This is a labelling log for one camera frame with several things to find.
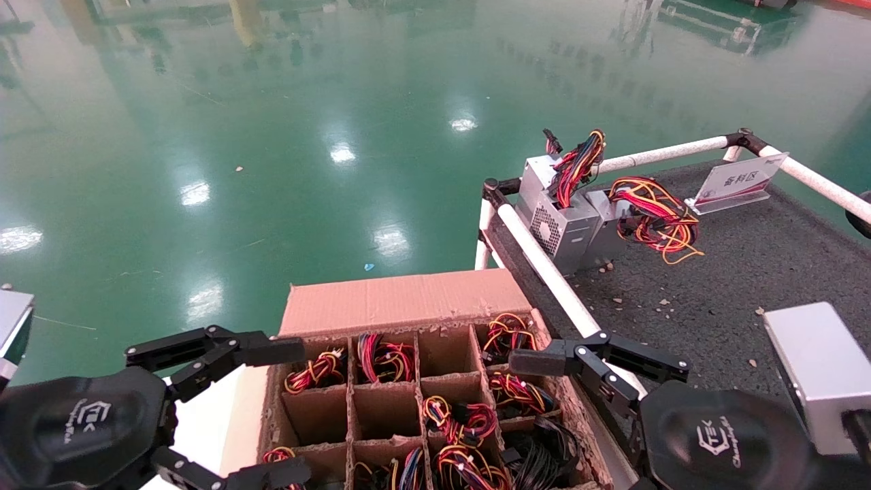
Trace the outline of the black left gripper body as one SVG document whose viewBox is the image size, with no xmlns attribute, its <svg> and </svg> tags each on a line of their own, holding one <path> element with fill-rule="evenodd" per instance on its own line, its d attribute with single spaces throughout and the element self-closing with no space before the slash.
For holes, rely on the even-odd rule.
<svg viewBox="0 0 871 490">
<path fill-rule="evenodd" d="M 174 400 L 140 367 L 66 376 L 2 393 L 3 489 L 139 489 L 156 476 L 154 450 L 170 446 Z"/>
</svg>

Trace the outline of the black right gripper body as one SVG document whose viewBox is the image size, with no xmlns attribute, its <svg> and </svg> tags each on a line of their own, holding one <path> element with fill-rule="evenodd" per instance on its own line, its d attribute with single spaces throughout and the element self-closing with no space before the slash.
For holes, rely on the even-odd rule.
<svg viewBox="0 0 871 490">
<path fill-rule="evenodd" d="M 670 381 L 638 410 L 644 489 L 825 489 L 825 465 L 794 410 L 740 390 Z"/>
</svg>

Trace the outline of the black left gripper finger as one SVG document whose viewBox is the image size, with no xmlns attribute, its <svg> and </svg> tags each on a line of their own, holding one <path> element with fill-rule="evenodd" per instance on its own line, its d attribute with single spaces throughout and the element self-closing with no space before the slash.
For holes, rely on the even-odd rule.
<svg viewBox="0 0 871 490">
<path fill-rule="evenodd" d="M 154 451 L 150 465 L 159 477 L 180 489 L 283 489 L 304 486 L 312 476 L 305 459 L 290 458 L 245 466 L 221 477 L 166 446 Z"/>
<path fill-rule="evenodd" d="M 263 331 L 234 332 L 218 325 L 128 347 L 125 366 L 156 373 L 180 366 L 170 376 L 170 398 L 189 402 L 240 366 L 262 367 L 306 360 L 298 337 L 271 338 Z"/>
</svg>

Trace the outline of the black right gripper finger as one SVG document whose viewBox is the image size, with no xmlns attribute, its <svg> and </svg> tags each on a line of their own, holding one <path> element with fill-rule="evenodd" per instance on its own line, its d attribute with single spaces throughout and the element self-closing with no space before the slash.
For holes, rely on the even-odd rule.
<svg viewBox="0 0 871 490">
<path fill-rule="evenodd" d="M 601 331 L 576 342 L 554 339 L 544 350 L 516 348 L 509 366 L 526 376 L 575 376 L 625 418 L 635 418 L 642 395 L 618 370 L 654 382 L 687 382 L 689 362 L 662 350 Z"/>
</svg>

